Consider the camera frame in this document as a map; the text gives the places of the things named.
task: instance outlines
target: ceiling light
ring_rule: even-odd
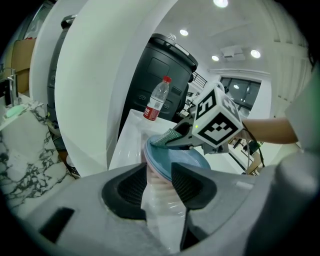
[[[225,8],[228,6],[228,0],[213,0],[214,4],[220,8]]]
[[[257,50],[252,50],[251,55],[252,55],[252,57],[254,57],[256,59],[260,58],[260,56],[261,56],[260,52],[258,52]]]
[[[217,62],[219,60],[219,58],[217,56],[212,56],[212,59]]]
[[[181,29],[180,30],[180,34],[183,35],[183,36],[187,36],[189,33],[185,29]]]

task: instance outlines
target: white sleeve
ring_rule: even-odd
[[[320,150],[320,65],[301,94],[286,109],[288,118],[304,150]]]

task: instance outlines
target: human arm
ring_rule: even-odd
[[[243,119],[242,121],[258,142],[291,144],[298,141],[294,130],[285,117]],[[242,130],[235,137],[249,139],[250,135],[245,130]]]

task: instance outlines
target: red and white label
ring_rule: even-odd
[[[149,119],[151,121],[156,120],[163,104],[164,104],[163,102],[161,102],[153,97],[150,97],[150,101],[144,110],[143,116],[146,119]]]

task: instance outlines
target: clear plastic bottle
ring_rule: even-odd
[[[151,121],[157,119],[157,116],[159,115],[160,110],[168,97],[170,83],[171,78],[165,75],[162,82],[154,88],[149,103],[144,110],[143,116],[146,119]]]

